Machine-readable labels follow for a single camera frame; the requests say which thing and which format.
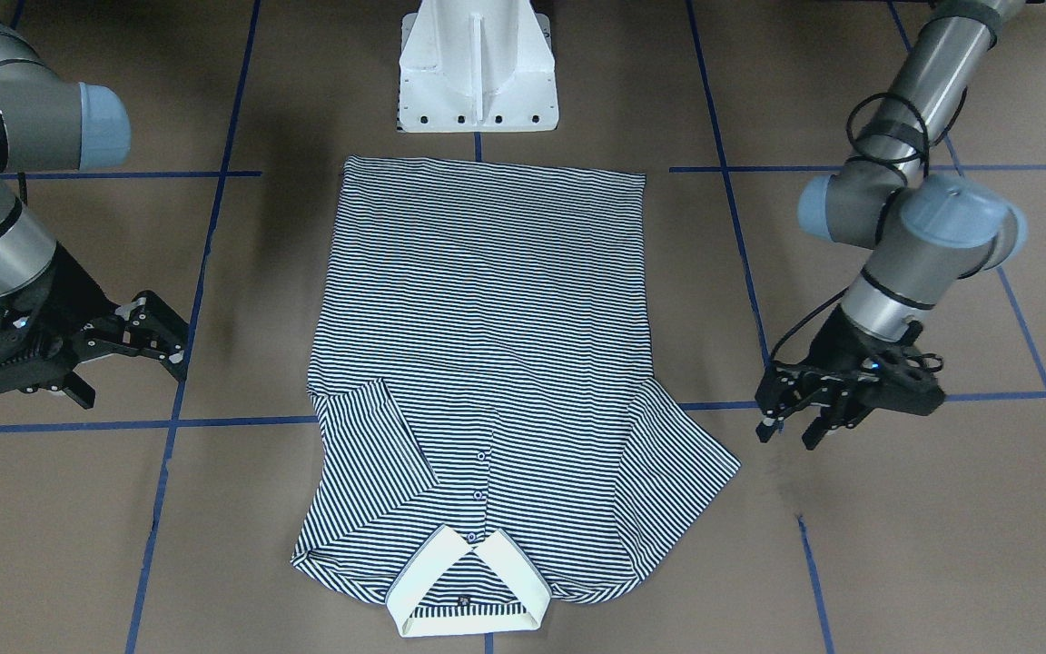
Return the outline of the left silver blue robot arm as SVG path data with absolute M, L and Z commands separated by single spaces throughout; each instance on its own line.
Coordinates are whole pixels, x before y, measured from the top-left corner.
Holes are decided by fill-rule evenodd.
M 798 199 L 803 231 L 868 250 L 854 281 L 827 302 L 803 359 L 769 352 L 755 401 L 768 442 L 792 415 L 817 415 L 813 450 L 877 410 L 929 415 L 946 394 L 943 359 L 917 341 L 955 281 L 990 272 L 1020 251 L 1028 220 L 963 175 L 938 173 L 931 154 L 962 111 L 977 66 L 1022 10 L 1021 1 L 942 1 L 922 26 L 887 91 L 847 116 L 850 157 Z

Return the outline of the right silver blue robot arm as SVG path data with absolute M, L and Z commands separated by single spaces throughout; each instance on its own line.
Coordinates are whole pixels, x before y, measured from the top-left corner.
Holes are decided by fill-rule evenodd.
M 0 21 L 0 394 L 62 393 L 91 409 L 84 362 L 150 359 L 185 381 L 186 321 L 151 291 L 131 302 L 105 295 L 37 218 L 25 183 L 6 173 L 99 170 L 127 160 L 132 125 L 116 92 L 71 83 Z

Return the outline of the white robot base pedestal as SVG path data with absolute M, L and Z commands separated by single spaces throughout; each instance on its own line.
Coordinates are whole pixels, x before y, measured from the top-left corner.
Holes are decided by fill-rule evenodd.
M 402 17 L 399 66 L 403 132 L 558 129 L 551 21 L 531 1 L 422 1 Z

